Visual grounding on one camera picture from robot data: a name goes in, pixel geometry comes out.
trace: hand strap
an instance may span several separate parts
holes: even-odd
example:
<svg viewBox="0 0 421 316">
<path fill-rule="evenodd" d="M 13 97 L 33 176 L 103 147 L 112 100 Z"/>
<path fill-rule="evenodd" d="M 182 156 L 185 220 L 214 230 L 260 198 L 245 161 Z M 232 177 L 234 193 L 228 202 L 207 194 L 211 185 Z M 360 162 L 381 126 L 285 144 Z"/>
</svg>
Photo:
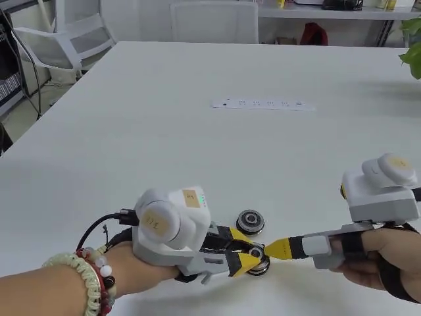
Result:
<svg viewBox="0 0 421 316">
<path fill-rule="evenodd" d="M 393 226 L 392 224 L 385 224 L 383 227 L 388 229 L 417 232 L 416 229 L 408 223 L 405 223 L 402 225 L 402 227 Z M 377 261 L 377 267 L 379 269 L 380 280 L 382 281 L 384 288 L 389 292 L 389 294 L 395 296 L 396 298 L 400 298 L 401 300 L 418 303 L 408 294 L 408 292 L 403 287 L 400 268 L 392 265 L 382 256 L 380 256 Z"/>
<path fill-rule="evenodd" d="M 404 225 L 402 225 L 402 227 L 398 227 L 395 226 L 393 223 L 390 223 L 385 224 L 383 228 L 417 232 L 416 229 L 408 223 L 405 223 Z M 363 232 L 351 232 L 343 235 L 341 243 L 345 260 L 354 261 L 356 259 L 366 258 L 361 238 L 362 233 Z M 396 298 L 400 298 L 401 300 L 405 300 L 412 303 L 419 303 L 416 300 L 414 300 L 403 287 L 400 268 L 392 265 L 390 262 L 386 261 L 382 256 L 380 256 L 380 258 L 377 261 L 377 267 L 379 269 L 380 280 L 382 281 L 384 288 L 389 292 L 389 294 L 395 296 Z"/>
</svg>

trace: beaded bracelet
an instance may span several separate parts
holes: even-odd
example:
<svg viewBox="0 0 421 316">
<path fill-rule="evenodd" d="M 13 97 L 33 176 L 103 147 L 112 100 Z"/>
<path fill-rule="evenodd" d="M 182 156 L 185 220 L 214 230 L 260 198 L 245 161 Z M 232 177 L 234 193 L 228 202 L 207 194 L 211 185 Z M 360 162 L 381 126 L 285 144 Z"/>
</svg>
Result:
<svg viewBox="0 0 421 316">
<path fill-rule="evenodd" d="M 103 255 L 103 249 L 94 250 L 91 247 L 80 249 L 76 252 L 88 262 L 92 269 L 97 273 L 99 284 L 101 287 L 101 310 L 99 315 L 105 316 L 111 312 L 112 306 L 117 295 L 117 287 L 115 278 L 111 275 L 112 268 L 107 264 L 107 258 Z"/>
<path fill-rule="evenodd" d="M 101 278 L 95 269 L 85 259 L 79 258 L 75 253 L 60 253 L 55 255 L 48 259 L 42 267 L 56 265 L 68 265 L 81 275 L 87 288 L 87 306 L 84 316 L 97 316 L 101 307 Z"/>
</svg>

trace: hand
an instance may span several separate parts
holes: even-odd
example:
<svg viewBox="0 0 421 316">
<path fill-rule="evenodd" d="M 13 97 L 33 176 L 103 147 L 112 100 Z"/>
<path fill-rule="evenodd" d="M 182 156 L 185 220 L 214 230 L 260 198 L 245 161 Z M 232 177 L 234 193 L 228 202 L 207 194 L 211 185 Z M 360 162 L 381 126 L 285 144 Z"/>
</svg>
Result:
<svg viewBox="0 0 421 316">
<path fill-rule="evenodd" d="M 368 259 L 344 262 L 332 271 L 343 273 L 345 278 L 356 284 L 385 290 L 376 265 L 376 259 L 381 255 L 386 261 L 400 268 L 405 290 L 414 300 L 421 302 L 421 235 L 404 230 L 380 228 L 363 232 L 361 238 Z M 336 241 L 334 246 L 340 247 L 340 242 Z"/>
<path fill-rule="evenodd" d="M 139 260 L 133 254 L 131 242 L 111 248 L 105 256 L 116 279 L 117 297 L 146 291 L 180 273 L 175 267 L 155 267 Z"/>
</svg>

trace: shelf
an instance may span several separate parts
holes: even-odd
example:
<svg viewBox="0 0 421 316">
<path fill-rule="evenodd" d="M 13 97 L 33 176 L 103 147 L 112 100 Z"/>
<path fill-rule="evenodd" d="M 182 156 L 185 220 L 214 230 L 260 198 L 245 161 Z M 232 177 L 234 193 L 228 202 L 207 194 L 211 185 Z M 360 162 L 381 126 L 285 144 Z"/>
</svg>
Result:
<svg viewBox="0 0 421 316">
<path fill-rule="evenodd" d="M 280 9 L 275 1 L 268 1 L 259 6 L 261 18 L 327 18 L 336 20 L 408 20 L 421 15 L 421 11 L 412 12 L 384 11 L 382 9 L 363 7 L 361 11 L 322 10 L 316 5 L 297 5 L 287 3 Z"/>
</svg>

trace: white table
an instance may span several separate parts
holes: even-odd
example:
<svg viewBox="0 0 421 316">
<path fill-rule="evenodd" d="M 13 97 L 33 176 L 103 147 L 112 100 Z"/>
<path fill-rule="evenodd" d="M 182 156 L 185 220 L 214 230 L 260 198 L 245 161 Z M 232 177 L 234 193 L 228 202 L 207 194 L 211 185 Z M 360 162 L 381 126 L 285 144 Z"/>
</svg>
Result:
<svg viewBox="0 0 421 316">
<path fill-rule="evenodd" d="M 0 273 L 72 251 L 105 213 L 149 187 L 201 184 L 212 218 L 246 208 L 258 242 L 349 223 L 345 169 L 392 151 L 421 171 L 421 86 L 402 50 L 120 42 L 0 159 Z M 223 97 L 285 97 L 315 112 L 211 109 Z M 118 227 L 110 224 L 110 231 Z M 101 229 L 88 243 L 104 242 Z M 112 315 L 416 315 L 419 306 L 273 262 L 262 278 L 169 281 Z"/>
</svg>

